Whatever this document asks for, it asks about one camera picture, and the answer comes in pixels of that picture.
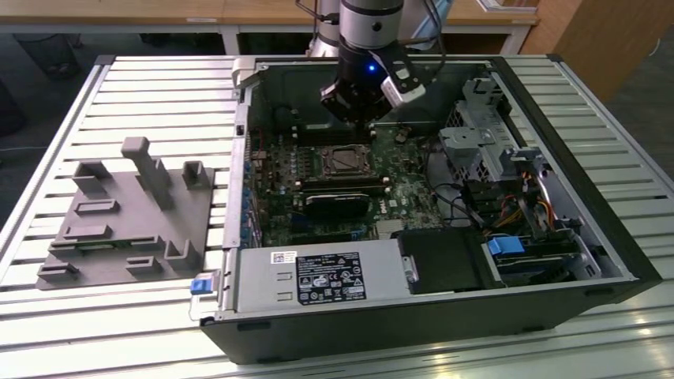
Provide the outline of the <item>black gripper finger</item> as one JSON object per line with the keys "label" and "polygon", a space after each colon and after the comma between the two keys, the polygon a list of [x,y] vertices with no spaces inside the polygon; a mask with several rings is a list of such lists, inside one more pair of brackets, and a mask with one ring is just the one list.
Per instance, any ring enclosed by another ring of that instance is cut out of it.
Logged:
{"label": "black gripper finger", "polygon": [[362,122],[362,141],[370,143],[373,140],[370,124],[381,119],[393,109],[378,85],[367,85],[365,87],[365,115]]}
{"label": "black gripper finger", "polygon": [[363,113],[359,92],[334,82],[322,89],[320,103],[332,115],[324,138],[331,143],[359,143],[362,141]]}

